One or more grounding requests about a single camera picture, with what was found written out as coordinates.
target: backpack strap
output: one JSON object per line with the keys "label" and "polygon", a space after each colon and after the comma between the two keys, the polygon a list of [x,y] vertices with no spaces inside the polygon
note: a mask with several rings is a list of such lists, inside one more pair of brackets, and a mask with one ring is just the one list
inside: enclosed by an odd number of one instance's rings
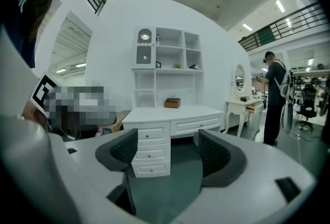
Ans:
{"label": "backpack strap", "polygon": [[275,59],[274,62],[279,63],[285,71],[287,70],[286,67],[284,66],[284,64],[282,62],[280,62],[278,59]]}
{"label": "backpack strap", "polygon": [[[280,62],[278,59],[274,60],[274,62],[276,63],[279,63],[281,67],[283,67],[283,69],[285,70],[285,72],[287,72],[287,69],[285,68],[284,64],[282,62]],[[278,86],[278,89],[281,91],[281,88],[280,88],[280,84],[277,82],[277,79],[274,77],[275,79],[275,82]]]}

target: wall shelf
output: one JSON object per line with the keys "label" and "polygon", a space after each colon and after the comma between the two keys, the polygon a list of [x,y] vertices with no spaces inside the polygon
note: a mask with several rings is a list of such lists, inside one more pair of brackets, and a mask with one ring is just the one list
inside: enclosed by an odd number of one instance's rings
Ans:
{"label": "wall shelf", "polygon": [[186,51],[188,53],[200,53],[201,52],[200,50],[195,50],[195,49],[190,49],[190,48],[186,48]]}
{"label": "wall shelf", "polygon": [[185,48],[200,50],[199,36],[193,33],[185,32]]}
{"label": "wall shelf", "polygon": [[184,46],[183,32],[181,30],[156,28],[156,35],[159,35],[160,45],[162,46],[174,46],[182,48]]}
{"label": "wall shelf", "polygon": [[156,46],[156,52],[168,54],[168,55],[176,55],[182,53],[184,50],[183,47],[177,47],[177,46],[168,46],[168,45],[157,45]]}
{"label": "wall shelf", "polygon": [[[199,35],[151,26],[137,28],[135,39],[143,43],[147,33],[151,35],[150,50],[133,43],[133,108],[163,108],[167,98],[180,98],[181,105],[200,104],[204,77]],[[194,64],[199,70],[189,68]]]}
{"label": "wall shelf", "polygon": [[154,89],[138,89],[138,90],[134,90],[134,91],[154,91]]}
{"label": "wall shelf", "polygon": [[191,75],[201,73],[203,70],[192,70],[190,68],[156,68],[156,74],[179,74],[179,75]]}

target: desk leg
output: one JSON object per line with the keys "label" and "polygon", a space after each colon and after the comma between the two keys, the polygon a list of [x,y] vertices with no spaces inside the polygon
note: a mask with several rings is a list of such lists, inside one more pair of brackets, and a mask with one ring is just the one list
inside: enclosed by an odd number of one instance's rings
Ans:
{"label": "desk leg", "polygon": [[258,131],[260,131],[260,121],[261,121],[261,116],[262,116],[262,111],[259,112],[259,117],[258,117]]}
{"label": "desk leg", "polygon": [[250,116],[251,116],[251,112],[249,112],[248,115],[247,115],[246,126],[249,126],[250,125]]}
{"label": "desk leg", "polygon": [[241,132],[242,132],[243,125],[244,125],[244,120],[245,120],[245,115],[240,114],[239,115],[239,126],[238,126],[237,137],[241,137]]}
{"label": "desk leg", "polygon": [[227,114],[226,114],[226,129],[223,133],[228,133],[229,130],[229,116],[230,116],[231,112],[228,110]]}

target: black pants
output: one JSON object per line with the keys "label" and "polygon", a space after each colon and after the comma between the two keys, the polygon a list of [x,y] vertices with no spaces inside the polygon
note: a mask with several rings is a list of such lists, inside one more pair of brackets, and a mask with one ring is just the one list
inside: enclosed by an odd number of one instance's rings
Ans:
{"label": "black pants", "polygon": [[268,105],[263,143],[275,146],[275,140],[279,133],[282,107],[278,105]]}

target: oval mirror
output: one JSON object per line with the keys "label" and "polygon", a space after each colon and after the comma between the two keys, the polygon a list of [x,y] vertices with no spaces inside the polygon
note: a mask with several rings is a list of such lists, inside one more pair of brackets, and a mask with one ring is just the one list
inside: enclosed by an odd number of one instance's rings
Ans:
{"label": "oval mirror", "polygon": [[244,86],[244,69],[242,65],[238,65],[235,70],[235,80],[238,90],[242,90]]}

